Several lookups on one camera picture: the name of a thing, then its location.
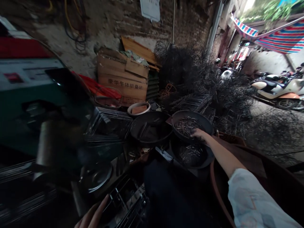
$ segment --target scooter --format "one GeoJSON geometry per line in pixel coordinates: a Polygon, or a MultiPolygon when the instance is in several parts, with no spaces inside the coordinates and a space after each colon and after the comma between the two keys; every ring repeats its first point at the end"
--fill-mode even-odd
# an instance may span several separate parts
{"type": "Polygon", "coordinates": [[[250,76],[253,80],[262,78],[264,79],[266,76],[272,75],[272,73],[269,72],[259,72],[258,70],[253,71],[252,75],[250,76]]]}
{"type": "Polygon", "coordinates": [[[276,107],[290,110],[304,100],[304,80],[290,79],[286,83],[256,79],[252,86],[257,88],[257,99],[269,102],[276,107]]]}
{"type": "MultiPolygon", "coordinates": [[[[260,77],[259,79],[254,80],[252,84],[258,81],[263,81],[261,79],[264,79],[266,81],[272,81],[285,85],[287,84],[287,82],[289,82],[292,79],[302,79],[303,75],[304,75],[304,63],[302,63],[301,66],[299,66],[296,69],[296,72],[294,73],[282,71],[280,75],[274,75],[274,74],[265,75],[263,77],[260,77]]],[[[303,95],[302,90],[298,90],[296,94],[301,97],[303,95]]],[[[300,98],[297,102],[298,104],[294,108],[292,108],[292,110],[304,111],[304,100],[300,98]]]]}
{"type": "Polygon", "coordinates": [[[232,76],[232,74],[233,74],[232,68],[228,68],[228,70],[225,70],[225,71],[221,74],[220,78],[221,78],[221,79],[230,78],[230,77],[232,76]]]}

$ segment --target tire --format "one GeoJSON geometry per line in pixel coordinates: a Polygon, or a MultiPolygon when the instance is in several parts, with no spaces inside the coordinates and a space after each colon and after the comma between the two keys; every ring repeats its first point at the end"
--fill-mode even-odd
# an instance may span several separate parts
{"type": "Polygon", "coordinates": [[[297,103],[298,103],[297,106],[302,106],[302,107],[297,107],[296,106],[292,110],[304,112],[304,101],[303,100],[299,100],[297,103]]]}
{"type": "Polygon", "coordinates": [[[296,99],[278,99],[275,103],[275,106],[279,109],[283,109],[283,110],[291,110],[294,107],[296,107],[298,105],[298,102],[296,99]]]}

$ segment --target human hand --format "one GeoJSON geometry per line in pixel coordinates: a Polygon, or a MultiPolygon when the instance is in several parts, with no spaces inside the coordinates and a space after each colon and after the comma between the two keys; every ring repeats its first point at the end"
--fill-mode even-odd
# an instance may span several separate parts
{"type": "Polygon", "coordinates": [[[198,137],[208,142],[210,135],[204,132],[203,130],[196,128],[193,130],[193,134],[191,135],[191,137],[198,137]]]}
{"type": "Polygon", "coordinates": [[[102,212],[105,209],[109,194],[105,196],[101,204],[94,204],[84,217],[75,225],[75,228],[97,228],[102,212]]]}

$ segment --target cardboard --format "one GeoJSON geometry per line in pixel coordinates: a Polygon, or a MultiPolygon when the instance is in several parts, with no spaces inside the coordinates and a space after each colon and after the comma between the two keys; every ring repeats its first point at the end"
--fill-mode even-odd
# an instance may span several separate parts
{"type": "Polygon", "coordinates": [[[118,89],[123,96],[122,106],[146,101],[148,67],[106,48],[99,51],[97,62],[98,83],[118,89]]]}

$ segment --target wire scrap pile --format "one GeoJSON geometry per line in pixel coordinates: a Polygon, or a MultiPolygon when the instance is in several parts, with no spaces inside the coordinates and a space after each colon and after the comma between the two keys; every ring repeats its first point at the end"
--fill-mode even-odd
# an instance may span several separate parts
{"type": "Polygon", "coordinates": [[[204,130],[198,119],[186,117],[175,124],[176,130],[186,137],[190,137],[192,131],[196,128],[204,130]]]}
{"type": "MultiPolygon", "coordinates": [[[[176,47],[159,41],[154,53],[162,65],[160,89],[170,83],[177,90],[160,98],[158,104],[165,110],[201,113],[220,132],[244,138],[250,147],[275,156],[285,165],[294,163],[291,155],[283,154],[303,150],[302,113],[268,108],[252,114],[257,109],[253,98],[257,91],[248,86],[248,77],[233,72],[231,77],[222,78],[215,58],[200,44],[176,47]]],[[[186,124],[180,123],[179,131],[189,136],[184,127],[186,124]]]]}
{"type": "Polygon", "coordinates": [[[206,159],[206,152],[199,144],[188,145],[180,147],[178,156],[184,164],[195,167],[204,162],[206,159]]]}
{"type": "Polygon", "coordinates": [[[160,89],[171,83],[177,90],[160,99],[165,110],[201,113],[219,131],[245,138],[244,126],[252,118],[256,91],[246,86],[244,74],[233,72],[232,77],[221,78],[213,56],[197,43],[179,48],[159,41],[154,53],[162,64],[160,89]]]}

